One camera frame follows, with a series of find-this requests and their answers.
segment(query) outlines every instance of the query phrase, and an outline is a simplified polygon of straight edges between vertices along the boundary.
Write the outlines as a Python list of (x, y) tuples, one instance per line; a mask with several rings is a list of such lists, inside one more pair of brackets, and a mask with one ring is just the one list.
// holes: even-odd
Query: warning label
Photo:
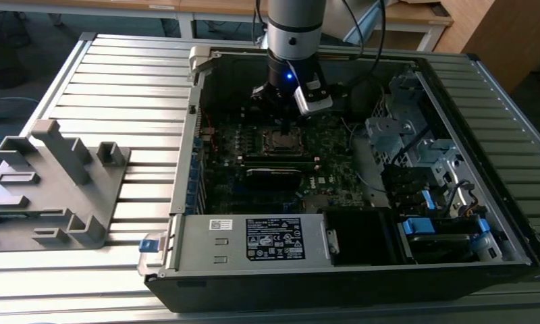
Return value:
[(246, 246), (251, 261), (304, 259), (300, 218), (247, 219)]

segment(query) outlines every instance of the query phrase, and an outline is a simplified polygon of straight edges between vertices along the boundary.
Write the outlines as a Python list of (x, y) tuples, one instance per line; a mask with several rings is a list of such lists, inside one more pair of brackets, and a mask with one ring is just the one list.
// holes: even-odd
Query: metal frame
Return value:
[[(3, 3), (0, 2), (0, 10), (7, 11), (29, 11), (43, 12), (48, 14), (73, 14), (73, 15), (92, 15), (92, 16), (119, 16), (119, 17), (141, 17), (141, 18), (165, 18), (176, 19), (180, 24), (180, 35), (183, 39), (195, 39), (195, 21), (208, 20), (219, 22), (252, 22), (252, 17), (248, 15), (232, 15), (227, 13), (202, 13), (202, 12), (184, 12), (169, 9), (153, 10), (133, 10), (120, 8), (99, 8), (99, 7), (71, 7), (67, 5), (43, 5), (33, 3)], [(436, 24), (403, 24), (387, 23), (387, 30), (400, 32), (422, 32), (424, 37), (420, 41), (418, 51), (432, 52), (442, 33), (447, 26)]]
[[(248, 42), (97, 35), (89, 46), (89, 52), (104, 49), (105, 46), (100, 40), (120, 42), (119, 47), (112, 47), (117, 57), (145, 59), (149, 56), (136, 54), (159, 53), (152, 59), (169, 67), (181, 67), (180, 59), (188, 58), (190, 49), (196, 44), (252, 48)], [(63, 80), (75, 65), (81, 64), (77, 57), (84, 51), (85, 44), (85, 40), (79, 41), (23, 130), (23, 135), (27, 134), (37, 118), (48, 117), (44, 116), (47, 107), (57, 91), (65, 91), (61, 87)], [(336, 47), (327, 49), (340, 53), (356, 51)], [(375, 51), (366, 50), (366, 54), (372, 55)], [(515, 130), (523, 132), (522, 129), (524, 129), (528, 136), (534, 136), (534, 133), (526, 127), (524, 120), (514, 120), (514, 115), (504, 107), (506, 93), (484, 74), (480, 74), (476, 63), (464, 55), (456, 54), (387, 51), (386, 55), (424, 57), (430, 61), (511, 193), (522, 195), (524, 191), (532, 191), (532, 185), (540, 186), (540, 144), (507, 140), (508, 132)], [(92, 54), (87, 53), (84, 60), (91, 58), (93, 58)], [(179, 77), (149, 76), (148, 71), (141, 73), (144, 74), (113, 75), (115, 79), (111, 78), (108, 83), (105, 79), (99, 79), (99, 89), (105, 89), (104, 85), (112, 84), (111, 81), (116, 82), (116, 80), (135, 82), (139, 85), (148, 80), (172, 80), (168, 81), (172, 84), (167, 88), (192, 86), (191, 83), (184, 86)], [(173, 83), (173, 79), (159, 78), (175, 78), (180, 83)], [(76, 81), (84, 82), (84, 76)], [(148, 95), (147, 101), (152, 102), (155, 98), (155, 95)], [(139, 323), (143, 321), (147, 323), (172, 323), (173, 321), (252, 323), (334, 319), (342, 322), (343, 319), (350, 318), (387, 316), (394, 318), (404, 316), (398, 319), (399, 321), (404, 320), (406, 316), (411, 320), (415, 317), (422, 321), (452, 321), (454, 318), (460, 321), (487, 319), (532, 321), (536, 315), (540, 316), (540, 278), (494, 286), (450, 302), (380, 305), (367, 308), (276, 310), (263, 313), (184, 315), (171, 313), (144, 286), (136, 266), (140, 258), (137, 251), (140, 240), (148, 233), (160, 233), (168, 229), (177, 151), (165, 150), (169, 145), (165, 138), (171, 133), (165, 127), (172, 127), (172, 124), (180, 120), (176, 117), (177, 112), (180, 111), (125, 107), (72, 109), (64, 105), (59, 105), (52, 111), (49, 117), (56, 118), (63, 126), (69, 119), (73, 119), (73, 125), (79, 122), (88, 125), (88, 134), (83, 135), (91, 142), (93, 138), (97, 140), (117, 138), (119, 144), (120, 140), (124, 140), (137, 147), (132, 152), (120, 202), (115, 211), (116, 222), (111, 224), (105, 247), (100, 250), (0, 253), (0, 323)], [(92, 130), (96, 127), (103, 127), (107, 131), (93, 133)], [(155, 140), (152, 143), (148, 142), (149, 136)], [(528, 198), (519, 198), (519, 206), (540, 235), (540, 200), (535, 203)], [(149, 260), (147, 259), (147, 265), (157, 270), (163, 260), (157, 254), (151, 257)]]

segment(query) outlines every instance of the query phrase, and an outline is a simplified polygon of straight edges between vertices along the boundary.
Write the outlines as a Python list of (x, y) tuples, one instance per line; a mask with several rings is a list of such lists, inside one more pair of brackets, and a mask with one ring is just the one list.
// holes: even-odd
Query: blue latch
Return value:
[(403, 222), (403, 229), (406, 235), (411, 234), (435, 234), (432, 221), (426, 217), (408, 218)]
[(428, 190), (423, 190), (423, 196), (426, 199), (426, 205), (428, 206), (428, 209), (436, 209), (436, 205), (434, 204), (431, 197), (431, 192)]
[(487, 220), (484, 218), (480, 218), (478, 220), (478, 225), (480, 226), (480, 231), (483, 231), (483, 233), (490, 232), (490, 225), (488, 225), (488, 222), (487, 222)]
[(157, 253), (159, 240), (141, 240), (137, 250), (140, 251), (140, 253)]

